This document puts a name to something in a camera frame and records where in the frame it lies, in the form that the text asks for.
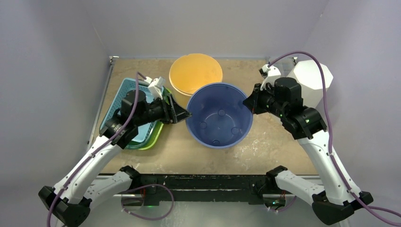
white connector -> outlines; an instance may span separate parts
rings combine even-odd
[[[154,98],[163,98],[162,88],[166,80],[163,77],[153,79],[149,84],[148,89],[152,93]]]
[[[271,83],[274,84],[274,81],[281,77],[280,70],[274,65],[270,66],[268,64],[263,65],[263,67],[259,70],[262,77],[264,78],[261,86],[261,91],[266,89],[266,84]]]
[[[150,77],[146,77],[145,79],[144,79],[144,81],[147,83],[147,84],[150,84],[150,83],[152,83],[152,78],[150,78]]]

table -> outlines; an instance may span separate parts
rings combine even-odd
[[[175,59],[118,59],[115,63],[94,137],[124,78],[136,71],[145,76],[164,77],[172,89],[168,73]],[[223,82],[231,83],[250,95],[261,83],[258,69],[265,60],[221,60]],[[269,113],[254,115],[249,134],[236,146],[211,149],[199,144],[188,132],[185,122],[165,125],[157,143],[148,150],[124,150],[114,157],[102,173],[116,173],[130,165],[140,173],[168,174],[265,174],[283,165],[297,175],[315,175],[316,170],[305,151]]]

yellow plate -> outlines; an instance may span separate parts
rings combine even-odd
[[[177,59],[170,68],[170,83],[181,93],[191,96],[199,88],[223,80],[223,70],[212,57],[192,53]]]

blue tray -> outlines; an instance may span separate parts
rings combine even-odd
[[[113,113],[115,112],[116,109],[121,108],[121,101],[122,99],[127,95],[127,93],[131,90],[135,90],[136,87],[136,80],[132,78],[125,78],[122,81],[122,84],[120,88],[118,89],[117,95],[114,97],[114,100],[109,108],[109,110],[106,113],[105,118],[102,121],[102,124],[100,125],[100,129],[104,127],[106,121],[110,120],[111,117],[113,116]],[[151,103],[154,100],[154,97],[152,93],[148,89],[148,84],[144,81],[139,81],[139,90],[145,92],[146,94],[146,101],[148,103]],[[142,125],[138,128],[138,135],[132,139],[134,142],[138,143],[143,143],[147,137],[150,135],[154,122],[152,123],[147,123],[145,125]]]

blue plastic bucket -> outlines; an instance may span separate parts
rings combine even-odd
[[[227,83],[201,87],[190,98],[186,120],[191,135],[209,148],[229,148],[239,143],[252,126],[253,115],[242,102],[246,95]]]

